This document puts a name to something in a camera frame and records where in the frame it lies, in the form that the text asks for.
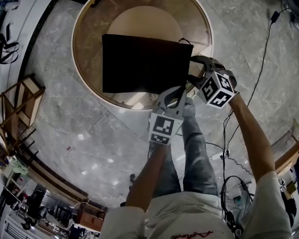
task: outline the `jeans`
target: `jeans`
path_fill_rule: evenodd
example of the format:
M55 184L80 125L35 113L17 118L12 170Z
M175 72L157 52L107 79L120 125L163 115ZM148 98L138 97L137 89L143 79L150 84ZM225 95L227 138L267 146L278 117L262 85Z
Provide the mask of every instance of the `jeans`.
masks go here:
M195 106L190 98L186 98L183 117L184 122L181 128L186 156L184 191L218 196L215 173L207 157L205 138L199 129L195 118ZM157 145L158 143L150 142L150 155L155 151ZM169 146L153 198L178 192L181 192L181 189Z

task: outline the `forearm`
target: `forearm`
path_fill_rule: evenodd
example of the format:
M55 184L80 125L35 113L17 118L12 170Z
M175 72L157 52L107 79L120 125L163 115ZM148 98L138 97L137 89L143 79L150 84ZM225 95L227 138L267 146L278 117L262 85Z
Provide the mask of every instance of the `forearm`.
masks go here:
M240 94L237 94L229 104L237 118L247 148L250 166L256 181L258 181L266 173L275 170L271 146Z
M144 212L147 211L160 169L166 159L166 148L167 146L160 145L150 156L128 194L126 206L140 207Z

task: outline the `white marker cube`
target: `white marker cube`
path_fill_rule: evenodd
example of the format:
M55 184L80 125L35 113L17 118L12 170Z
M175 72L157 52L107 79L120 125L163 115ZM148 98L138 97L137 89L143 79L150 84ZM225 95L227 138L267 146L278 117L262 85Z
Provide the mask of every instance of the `white marker cube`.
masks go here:
M184 120L170 118L165 115L151 113L149 124L149 140L169 145Z
M228 75L213 72L197 95L207 105L222 109L235 93Z

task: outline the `round table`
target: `round table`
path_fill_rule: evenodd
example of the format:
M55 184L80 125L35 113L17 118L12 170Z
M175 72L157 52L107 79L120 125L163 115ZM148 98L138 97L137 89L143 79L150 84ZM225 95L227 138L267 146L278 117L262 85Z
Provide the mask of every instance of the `round table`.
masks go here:
M213 55L210 20L198 0L88 0L72 32L74 65L81 80L94 95L120 108L150 110L157 95L103 93L102 35L106 33L175 42L185 38L194 45L192 56ZM190 62L189 74L202 76L202 65ZM190 83L187 83L186 89L187 96L194 95Z

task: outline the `tile floor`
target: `tile floor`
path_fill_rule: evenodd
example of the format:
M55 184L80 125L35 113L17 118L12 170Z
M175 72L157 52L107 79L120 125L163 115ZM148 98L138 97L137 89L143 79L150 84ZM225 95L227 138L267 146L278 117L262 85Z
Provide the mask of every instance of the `tile floor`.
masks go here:
M280 0L199 0L214 31L214 57L238 80L248 101L257 80L268 30L268 18L280 11ZM129 176L139 173L148 152L149 113L116 109L93 96L78 77L71 58L70 41L75 18L82 5L60 0L48 17L28 62L26 73L34 72L46 87L39 108L34 135L38 157L61 176L96 195L107 207L118 206L129 190ZM222 144L222 124L229 108L217 110L196 104L196 117L206 141ZM291 28L288 13L273 25L264 70L250 103L271 143L299 122L299 30ZM237 126L234 116L227 127L227 139ZM276 157L288 149L282 144ZM250 170L240 130L230 146L231 157ZM220 148L207 145L208 155ZM181 136L172 142L179 177L184 172ZM222 185L222 162L211 160ZM251 176L233 161L226 162L226 176L236 174L246 181ZM235 189L232 182L228 189Z

